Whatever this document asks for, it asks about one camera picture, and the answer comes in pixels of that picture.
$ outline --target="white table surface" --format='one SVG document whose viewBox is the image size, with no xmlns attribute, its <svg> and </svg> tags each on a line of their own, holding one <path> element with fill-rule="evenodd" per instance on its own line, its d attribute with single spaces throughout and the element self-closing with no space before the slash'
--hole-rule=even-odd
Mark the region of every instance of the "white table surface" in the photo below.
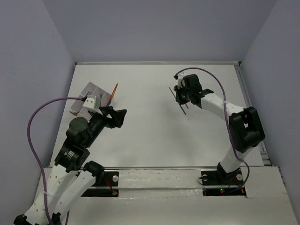
<svg viewBox="0 0 300 225">
<path fill-rule="evenodd" d="M 81 197 L 70 210 L 69 224 L 297 225 L 276 167 L 251 167 L 247 198 L 203 197 L 196 181 L 199 174 L 199 170 L 120 170 L 119 197 Z"/>
<path fill-rule="evenodd" d="M 115 110 L 127 109 L 121 129 L 105 128 L 89 148 L 87 159 L 103 166 L 216 166 L 230 143 L 225 122 L 191 103 L 185 116 L 168 87 L 176 85 L 173 76 L 187 67 L 202 67 L 217 76 L 227 100 L 245 107 L 245 100 L 233 65 L 77 65 L 69 97 L 77 97 L 88 82 L 112 92 L 116 83 Z M 222 96 L 218 83 L 201 71 L 203 89 Z M 67 101 L 62 116 L 51 165 L 63 142 L 73 101 Z M 249 165 L 263 165 L 260 146 L 246 157 Z"/>
</svg>

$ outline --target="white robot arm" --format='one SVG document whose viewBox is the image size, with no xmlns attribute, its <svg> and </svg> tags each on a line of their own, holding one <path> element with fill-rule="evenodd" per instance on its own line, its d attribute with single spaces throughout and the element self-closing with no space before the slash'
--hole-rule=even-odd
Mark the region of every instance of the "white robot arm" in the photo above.
<svg viewBox="0 0 300 225">
<path fill-rule="evenodd" d="M 68 187 L 71 179 L 77 174 L 84 161 L 89 156 L 89 148 L 104 127 L 120 128 L 126 115 L 126 110 L 115 111 L 111 106 L 100 107 L 96 96 L 89 95 L 82 99 L 83 107 L 92 115 L 90 121 L 83 117 L 76 117 L 69 124 L 67 138 L 63 143 L 55 165 L 47 181 L 47 193 L 41 192 L 30 209 L 24 215 L 16 217 L 15 225 L 47 225 L 48 219 L 45 208 L 45 194 L 49 215 L 54 225 L 60 225 L 70 207 L 77 199 L 101 180 L 104 167 L 90 161 L 85 164 L 83 172 Z"/>
<path fill-rule="evenodd" d="M 180 105 L 191 102 L 225 120 L 224 100 L 209 89 L 203 90 L 196 74 L 178 79 L 178 85 L 174 87 L 174 90 L 176 102 Z M 241 160 L 244 160 L 252 148 L 264 139 L 264 131 L 255 108 L 245 109 L 226 102 L 226 110 L 237 157 L 231 146 L 224 159 L 217 166 L 220 180 L 232 178 L 239 169 Z"/>
</svg>

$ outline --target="purple cable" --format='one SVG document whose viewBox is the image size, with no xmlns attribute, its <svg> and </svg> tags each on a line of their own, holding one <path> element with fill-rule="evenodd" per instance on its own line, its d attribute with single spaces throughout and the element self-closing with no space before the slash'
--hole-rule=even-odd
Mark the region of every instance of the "purple cable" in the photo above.
<svg viewBox="0 0 300 225">
<path fill-rule="evenodd" d="M 67 212 L 67 217 L 66 217 L 65 225 L 68 225 L 69 216 L 70 216 L 70 211 Z"/>
<path fill-rule="evenodd" d="M 33 118 L 35 117 L 35 115 L 42 109 L 44 108 L 46 105 L 49 105 L 50 103 L 52 102 L 57 102 L 57 101 L 62 101 L 62 100 L 82 100 L 81 98 L 78 98 L 78 97 L 61 97 L 61 98 L 56 98 L 56 99 L 53 99 L 49 102 L 46 102 L 45 104 L 41 105 L 33 114 L 32 116 L 30 117 L 29 119 L 29 122 L 28 122 L 28 125 L 27 125 L 27 138 L 28 138 L 28 143 L 29 143 L 29 146 L 31 148 L 31 151 L 34 155 L 34 157 L 36 158 L 37 160 L 37 163 L 38 163 L 38 166 L 41 170 L 41 173 L 42 173 L 42 178 L 43 178 L 43 187 L 44 187 L 44 204 L 45 204 L 45 212 L 46 212 L 46 216 L 47 216 L 47 219 L 48 219 L 48 222 L 49 222 L 49 225 L 53 225 L 52 223 L 52 220 L 51 220 L 51 217 L 50 217 L 50 214 L 49 214 L 49 209 L 48 209 L 48 203 L 47 203 L 47 183 L 46 183 L 46 176 L 45 176 L 45 171 L 44 171 L 44 168 L 43 168 L 43 165 L 41 163 L 41 160 L 39 159 L 36 151 L 34 150 L 34 147 L 32 145 L 32 141 L 31 141 L 31 137 L 30 137 L 30 127 L 31 127 L 31 123 L 32 123 L 32 120 Z"/>
<path fill-rule="evenodd" d="M 232 135 L 231 135 L 231 133 L 230 133 L 230 129 L 229 129 L 229 121 L 228 121 L 228 114 L 227 114 L 227 107 L 226 107 L 226 94 L 225 94 L 225 90 L 224 90 L 224 88 L 223 88 L 221 82 L 219 81 L 219 79 L 217 79 L 216 76 L 214 76 L 211 72 L 209 72 L 209 71 L 207 71 L 207 70 L 205 70 L 205 69 L 202 69 L 202 68 L 198 68 L 198 67 L 189 67 L 189 68 L 185 68 L 185 69 L 182 69 L 182 70 L 180 70 L 179 72 L 177 72 L 177 73 L 175 74 L 174 77 L 178 77 L 178 74 L 180 74 L 180 73 L 183 72 L 183 71 L 189 70 L 189 69 L 198 69 L 198 70 L 201 70 L 201 71 L 204 71 L 204 72 L 208 73 L 209 75 L 211 75 L 211 76 L 217 81 L 217 83 L 219 84 L 219 86 L 220 86 L 220 88 L 221 88 L 221 90 L 222 90 L 222 93 L 223 93 L 223 100 L 224 100 L 224 116 L 225 116 L 225 123 L 226 123 L 227 132 L 228 132 L 228 134 L 229 134 L 229 140 L 230 140 L 230 143 L 231 143 L 233 152 L 234 152 L 234 156 L 237 158 L 238 161 L 244 163 L 244 164 L 246 165 L 246 167 L 247 167 L 247 176 L 246 176 L 244 182 L 243 182 L 237 189 L 234 189 L 234 190 L 232 190 L 232 191 L 230 191 L 230 192 L 227 192 L 227 193 L 231 193 L 231 192 L 237 191 L 237 190 L 239 190 L 240 188 L 242 188 L 243 185 L 244 185 L 244 184 L 246 183 L 246 181 L 248 180 L 249 175 L 250 175 L 250 167 L 249 167 L 249 165 L 248 165 L 243 159 L 241 159 L 241 158 L 238 156 L 238 154 L 237 154 L 237 152 L 236 152 L 235 144 L 234 144 L 234 142 L 233 142 L 233 137 L 232 137 Z"/>
</svg>

